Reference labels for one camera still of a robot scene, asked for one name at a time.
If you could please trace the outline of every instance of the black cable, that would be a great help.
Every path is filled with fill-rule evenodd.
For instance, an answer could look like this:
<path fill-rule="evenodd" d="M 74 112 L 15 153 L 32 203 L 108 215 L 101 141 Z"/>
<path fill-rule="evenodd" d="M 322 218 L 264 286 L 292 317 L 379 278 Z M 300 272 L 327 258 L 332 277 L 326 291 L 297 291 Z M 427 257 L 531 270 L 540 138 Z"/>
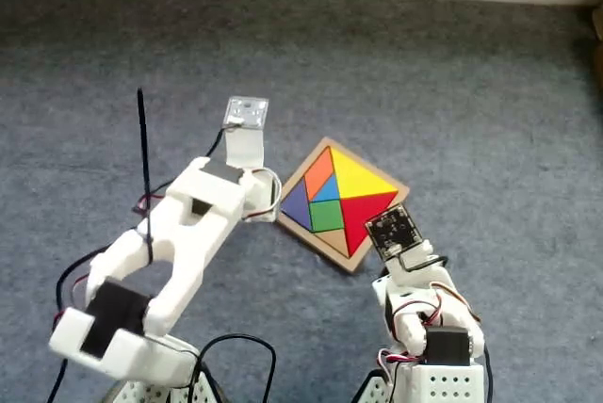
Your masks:
<path fill-rule="evenodd" d="M 392 392 L 389 395 L 388 403 L 392 403 L 394 401 L 394 392 L 396 392 L 396 383 L 398 382 L 398 369 L 402 365 L 402 363 L 397 363 L 396 368 L 394 369 L 394 385 L 392 386 Z"/>
<path fill-rule="evenodd" d="M 427 262 L 423 262 L 422 264 L 418 264 L 415 266 L 411 266 L 410 268 L 407 268 L 406 265 L 404 264 L 404 261 L 402 260 L 401 255 L 402 254 L 399 254 L 398 261 L 399 261 L 399 264 L 402 266 L 402 269 L 404 269 L 404 271 L 406 271 L 407 273 L 410 273 L 412 271 L 418 271 L 419 269 L 427 268 L 428 266 L 438 264 L 440 262 L 442 262 L 442 266 L 446 266 L 448 264 L 448 257 L 446 255 L 440 255 L 431 260 L 428 260 Z"/>
<path fill-rule="evenodd" d="M 75 262 L 73 262 L 71 265 L 67 266 L 67 268 L 65 268 L 65 271 L 62 272 L 62 274 L 60 275 L 60 277 L 57 280 L 57 287 L 56 287 L 56 299 L 57 299 L 57 309 L 58 312 L 60 313 L 63 309 L 64 309 L 64 305 L 63 305 L 63 284 L 65 283 L 65 281 L 67 280 L 67 278 L 69 278 L 69 276 L 82 264 L 85 264 L 88 260 L 90 260 L 92 257 L 100 254 L 101 252 L 105 252 L 108 249 L 109 245 L 103 246 L 102 248 L 99 248 L 98 250 L 94 250 L 92 252 L 89 252 L 88 254 L 84 255 L 83 257 L 80 257 L 79 259 L 77 259 Z M 63 382 L 63 379 L 65 378 L 65 372 L 67 371 L 67 360 L 63 359 L 60 363 L 60 368 L 58 369 L 58 375 L 57 375 L 57 379 L 55 379 L 55 384 L 53 385 L 53 389 L 50 391 L 50 394 L 48 395 L 48 399 L 46 400 L 46 403 L 53 403 L 55 401 L 55 398 L 57 397 L 57 392 L 58 389 L 60 388 L 60 385 Z"/>
<path fill-rule="evenodd" d="M 220 145 L 220 142 L 222 140 L 222 137 L 224 135 L 224 130 L 226 129 L 226 127 L 222 127 L 221 129 L 219 129 L 218 134 L 216 135 L 216 138 L 214 139 L 213 144 L 211 145 L 211 147 L 207 150 L 207 153 L 205 154 L 205 156 L 211 156 L 212 153 L 218 148 L 218 146 Z M 169 186 L 173 183 L 175 179 L 170 179 L 170 180 L 166 180 L 163 184 L 156 186 L 155 188 L 151 189 L 149 191 L 150 194 L 156 194 L 157 192 L 159 192 L 161 189 L 165 188 L 166 186 Z M 149 202 L 145 201 L 146 206 L 144 209 L 140 209 L 139 208 L 139 202 L 142 198 L 145 198 L 146 200 L 146 194 L 143 194 L 139 200 L 137 201 L 137 204 L 132 207 L 132 211 L 134 213 L 136 213 L 137 215 L 141 215 L 141 216 L 145 216 L 146 212 L 149 211 L 150 206 L 149 206 Z"/>
<path fill-rule="evenodd" d="M 219 129 L 218 134 L 216 135 L 216 139 L 214 139 L 214 143 L 211 145 L 205 156 L 211 156 L 211 154 L 216 150 L 220 141 L 222 140 L 222 136 L 224 135 L 224 127 Z"/>
<path fill-rule="evenodd" d="M 58 369 L 57 379 L 55 380 L 55 385 L 53 386 L 53 390 L 50 391 L 50 395 L 48 395 L 48 399 L 46 403 L 53 403 L 55 398 L 57 397 L 58 388 L 63 382 L 63 378 L 65 378 L 65 371 L 67 370 L 67 360 L 63 359 L 60 363 L 60 368 Z"/>
<path fill-rule="evenodd" d="M 488 346 L 483 344 L 483 356 L 486 360 L 486 374 L 488 375 L 488 394 L 486 396 L 486 403 L 492 403 L 494 397 L 494 374 L 492 373 L 492 365 L 490 364 L 490 351 Z"/>
<path fill-rule="evenodd" d="M 151 179 L 149 177 L 149 144 L 147 141 L 147 121 L 144 115 L 144 97 L 142 89 L 136 92 L 139 106 L 139 124 L 140 124 L 140 151 L 142 152 L 142 178 L 144 179 L 144 197 L 147 209 L 147 253 L 149 261 L 147 265 L 153 262 L 153 239 L 151 238 Z"/>
<path fill-rule="evenodd" d="M 205 345 L 204 349 L 201 350 L 201 353 L 199 353 L 199 357 L 197 358 L 197 363 L 195 364 L 195 368 L 193 369 L 193 372 L 192 372 L 190 384 L 188 385 L 187 403 L 193 403 L 193 394 L 195 392 L 195 383 L 199 380 L 199 374 L 201 373 L 201 367 L 203 365 L 203 359 L 204 359 L 205 353 L 207 353 L 209 348 L 211 348 L 213 345 L 218 344 L 219 342 L 223 342 L 225 340 L 231 340 L 231 339 L 249 340 L 250 342 L 255 342 L 255 343 L 261 345 L 262 347 L 265 347 L 270 352 L 270 355 L 272 356 L 272 360 L 270 363 L 270 371 L 268 374 L 268 379 L 266 381 L 266 388 L 264 390 L 264 397 L 262 398 L 262 403 L 268 403 L 268 395 L 270 393 L 270 386 L 272 385 L 272 378 L 274 377 L 274 369 L 276 368 L 276 351 L 274 350 L 274 347 L 271 344 L 269 344 L 268 342 L 266 342 L 265 340 L 260 339 L 259 337 L 255 337 L 253 335 L 241 334 L 241 333 L 224 334 L 224 335 L 221 335 L 220 337 L 216 337 L 215 339 L 210 340 L 209 343 L 207 345 Z"/>
<path fill-rule="evenodd" d="M 98 250 L 89 252 L 88 254 L 84 255 L 83 257 L 80 257 L 75 262 L 73 262 L 71 265 L 67 266 L 67 268 L 65 268 L 65 271 L 63 271 L 63 273 L 60 275 L 60 277 L 57 280 L 57 287 L 56 287 L 57 309 L 59 312 L 65 308 L 65 306 L 63 305 L 63 284 L 65 283 L 67 278 L 69 278 L 69 276 L 79 266 L 81 266 L 82 264 L 85 264 L 88 260 L 97 256 L 98 254 L 108 250 L 109 246 L 110 245 L 104 245 L 103 247 L 99 248 Z"/>

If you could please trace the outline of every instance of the black circuit board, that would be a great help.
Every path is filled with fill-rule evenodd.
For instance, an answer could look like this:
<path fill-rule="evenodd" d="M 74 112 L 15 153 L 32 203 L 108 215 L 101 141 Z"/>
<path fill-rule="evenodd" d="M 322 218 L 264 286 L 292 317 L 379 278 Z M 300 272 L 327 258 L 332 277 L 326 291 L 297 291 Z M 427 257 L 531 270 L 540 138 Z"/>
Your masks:
<path fill-rule="evenodd" d="M 384 261 L 423 241 L 413 219 L 401 203 L 370 219 L 366 226 L 373 246 Z"/>

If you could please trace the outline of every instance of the tangram puzzle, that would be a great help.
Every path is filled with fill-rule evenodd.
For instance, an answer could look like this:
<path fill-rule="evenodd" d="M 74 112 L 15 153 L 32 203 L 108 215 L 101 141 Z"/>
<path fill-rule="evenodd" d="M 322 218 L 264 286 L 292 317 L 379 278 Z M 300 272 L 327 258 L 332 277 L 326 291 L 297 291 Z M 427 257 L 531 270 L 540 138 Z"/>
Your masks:
<path fill-rule="evenodd" d="M 278 220 L 352 272 L 370 249 L 365 223 L 407 194 L 408 187 L 326 137 L 285 184 Z"/>

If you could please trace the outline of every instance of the cyan triangle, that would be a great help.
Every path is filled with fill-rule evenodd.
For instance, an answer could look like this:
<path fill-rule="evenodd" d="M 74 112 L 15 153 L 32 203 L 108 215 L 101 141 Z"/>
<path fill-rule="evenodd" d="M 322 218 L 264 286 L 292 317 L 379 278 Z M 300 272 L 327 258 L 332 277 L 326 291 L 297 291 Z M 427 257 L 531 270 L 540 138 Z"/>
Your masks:
<path fill-rule="evenodd" d="M 333 174 L 318 191 L 312 202 L 333 201 L 335 199 L 339 199 L 339 190 L 337 189 L 337 179 Z"/>

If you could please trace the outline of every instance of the green square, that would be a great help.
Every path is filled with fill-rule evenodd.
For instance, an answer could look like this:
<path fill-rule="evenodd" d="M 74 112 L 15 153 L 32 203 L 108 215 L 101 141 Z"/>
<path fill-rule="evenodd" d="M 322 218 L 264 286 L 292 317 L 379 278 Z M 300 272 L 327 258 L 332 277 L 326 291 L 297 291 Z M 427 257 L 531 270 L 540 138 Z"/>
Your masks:
<path fill-rule="evenodd" d="M 310 203 L 312 232 L 343 229 L 343 215 L 339 201 L 322 201 Z"/>

